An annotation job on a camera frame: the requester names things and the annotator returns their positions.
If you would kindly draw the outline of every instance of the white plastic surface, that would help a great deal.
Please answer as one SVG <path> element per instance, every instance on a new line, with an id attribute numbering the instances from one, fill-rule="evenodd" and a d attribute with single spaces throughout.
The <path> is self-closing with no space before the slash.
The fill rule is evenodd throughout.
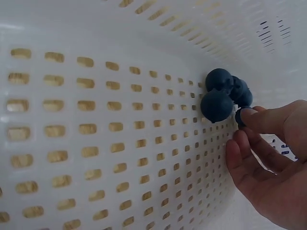
<path id="1" fill-rule="evenodd" d="M 233 117 L 199 103 L 217 67 L 254 104 L 306 99 L 306 6 L 1 1 L 0 229 L 277 229 L 235 192 Z"/>

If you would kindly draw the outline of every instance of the fingernail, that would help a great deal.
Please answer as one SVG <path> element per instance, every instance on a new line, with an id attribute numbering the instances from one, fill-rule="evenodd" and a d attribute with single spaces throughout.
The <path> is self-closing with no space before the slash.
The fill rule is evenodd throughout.
<path id="1" fill-rule="evenodd" d="M 241 117 L 242 117 L 242 115 L 244 115 L 244 116 L 250 116 L 250 115 L 253 115 L 253 114 L 255 114 L 255 113 L 257 113 L 256 110 L 249 109 L 249 108 L 244 108 L 244 109 L 241 110 L 240 115 L 241 115 Z"/>

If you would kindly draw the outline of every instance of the blueberry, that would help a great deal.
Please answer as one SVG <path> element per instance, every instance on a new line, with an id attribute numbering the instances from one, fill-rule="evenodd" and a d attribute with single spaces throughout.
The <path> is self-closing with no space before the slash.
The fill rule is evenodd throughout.
<path id="1" fill-rule="evenodd" d="M 233 102 L 224 91 L 213 89 L 201 100 L 201 112 L 212 123 L 228 118 L 233 110 Z"/>
<path id="2" fill-rule="evenodd" d="M 229 96 L 233 101 L 235 101 L 240 96 L 242 96 L 243 92 L 248 90 L 248 85 L 246 84 L 245 81 L 237 78 L 236 76 L 232 76 L 232 77 L 234 79 L 234 88 L 232 89 Z"/>
<path id="3" fill-rule="evenodd" d="M 253 103 L 253 95 L 250 90 L 246 90 L 243 94 L 234 101 L 239 107 L 250 106 Z"/>
<path id="4" fill-rule="evenodd" d="M 238 111 L 236 111 L 236 115 L 235 115 L 235 119 L 236 122 L 238 123 L 239 127 L 245 127 L 246 125 L 243 123 L 242 119 L 241 119 L 241 110 L 242 109 L 251 109 L 251 107 L 249 106 L 243 106 L 242 108 L 240 108 Z"/>
<path id="5" fill-rule="evenodd" d="M 231 74 L 225 69 L 214 69 L 206 78 L 206 88 L 210 92 L 213 89 L 218 91 L 225 91 L 230 94 L 234 86 L 234 80 Z"/>

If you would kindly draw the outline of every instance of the hand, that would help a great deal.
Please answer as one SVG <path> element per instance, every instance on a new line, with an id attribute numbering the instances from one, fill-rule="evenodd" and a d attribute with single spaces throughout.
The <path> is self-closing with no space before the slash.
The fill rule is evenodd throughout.
<path id="1" fill-rule="evenodd" d="M 236 187 L 255 209 L 288 230 L 307 230 L 307 102 L 278 109 L 244 109 L 247 127 L 226 145 L 226 162 Z M 298 157 L 279 154 L 259 133 L 276 134 Z M 253 150 L 264 169 L 252 154 Z"/>

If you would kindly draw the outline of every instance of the blueberry cluster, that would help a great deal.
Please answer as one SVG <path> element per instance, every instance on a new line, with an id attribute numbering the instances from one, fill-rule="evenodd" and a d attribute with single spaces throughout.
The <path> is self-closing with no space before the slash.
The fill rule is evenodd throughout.
<path id="1" fill-rule="evenodd" d="M 201 100 L 201 112 L 212 123 L 227 119 L 233 105 L 247 107 L 253 96 L 245 81 L 232 76 L 225 69 L 214 69 L 206 78 L 208 93 Z"/>

